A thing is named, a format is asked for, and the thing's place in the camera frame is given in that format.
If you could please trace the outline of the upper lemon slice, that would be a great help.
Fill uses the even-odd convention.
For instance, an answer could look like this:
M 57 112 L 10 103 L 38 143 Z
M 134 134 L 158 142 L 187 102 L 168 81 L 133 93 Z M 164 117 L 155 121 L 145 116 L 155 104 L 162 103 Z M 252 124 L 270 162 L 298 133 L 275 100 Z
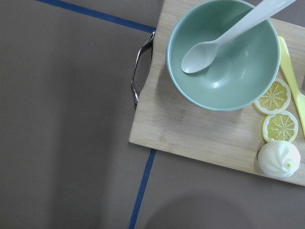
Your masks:
M 284 111 L 291 102 L 291 91 L 288 84 L 276 78 L 266 93 L 255 103 L 255 107 L 267 115 L 275 115 Z

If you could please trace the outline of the lower lemon slice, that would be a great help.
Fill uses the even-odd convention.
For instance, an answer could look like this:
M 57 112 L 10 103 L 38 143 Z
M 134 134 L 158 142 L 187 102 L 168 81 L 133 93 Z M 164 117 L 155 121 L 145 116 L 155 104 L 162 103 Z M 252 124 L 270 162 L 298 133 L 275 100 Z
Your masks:
M 262 137 L 265 142 L 281 140 L 292 143 L 298 134 L 298 121 L 289 111 L 268 114 L 262 123 Z

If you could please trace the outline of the white plastic spoon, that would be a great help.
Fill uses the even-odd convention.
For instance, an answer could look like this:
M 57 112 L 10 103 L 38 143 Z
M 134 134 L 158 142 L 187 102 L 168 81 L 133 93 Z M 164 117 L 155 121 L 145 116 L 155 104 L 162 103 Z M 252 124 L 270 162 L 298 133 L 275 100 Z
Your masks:
M 217 39 L 194 45 L 182 59 L 182 71 L 185 73 L 196 73 L 210 66 L 222 46 L 294 2 L 295 0 L 262 1 Z

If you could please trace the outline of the green ceramic bowl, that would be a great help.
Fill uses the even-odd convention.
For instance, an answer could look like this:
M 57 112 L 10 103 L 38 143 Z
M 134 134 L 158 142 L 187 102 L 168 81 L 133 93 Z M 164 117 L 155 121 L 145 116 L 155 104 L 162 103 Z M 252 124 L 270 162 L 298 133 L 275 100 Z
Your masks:
M 242 0 L 209 0 L 176 24 L 167 45 L 167 68 L 179 92 L 195 105 L 239 110 L 258 100 L 275 80 L 280 47 L 269 20 L 223 46 L 209 67 L 196 73 L 181 69 L 182 58 L 194 45 L 218 38 L 252 9 Z

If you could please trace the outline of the yellow plastic knife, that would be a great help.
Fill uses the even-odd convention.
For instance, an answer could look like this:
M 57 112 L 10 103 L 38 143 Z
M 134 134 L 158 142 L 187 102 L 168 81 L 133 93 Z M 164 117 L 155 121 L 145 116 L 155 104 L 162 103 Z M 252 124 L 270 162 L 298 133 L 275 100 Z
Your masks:
M 282 36 L 278 36 L 278 40 L 281 50 L 280 68 L 293 96 L 300 118 L 303 135 L 305 135 L 305 96 L 300 92 L 298 87 L 287 44 Z

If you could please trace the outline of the lemon slice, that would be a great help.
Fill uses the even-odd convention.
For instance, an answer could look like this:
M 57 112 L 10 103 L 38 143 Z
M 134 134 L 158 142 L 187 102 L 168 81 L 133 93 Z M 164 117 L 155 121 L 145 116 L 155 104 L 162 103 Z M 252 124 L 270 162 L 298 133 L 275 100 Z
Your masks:
M 289 111 L 268 114 L 262 123 L 262 137 L 265 142 L 281 140 L 292 143 L 298 134 L 298 121 Z
M 267 115 L 275 115 L 284 111 L 291 102 L 291 91 L 288 84 L 276 78 L 266 93 L 255 103 L 255 107 Z

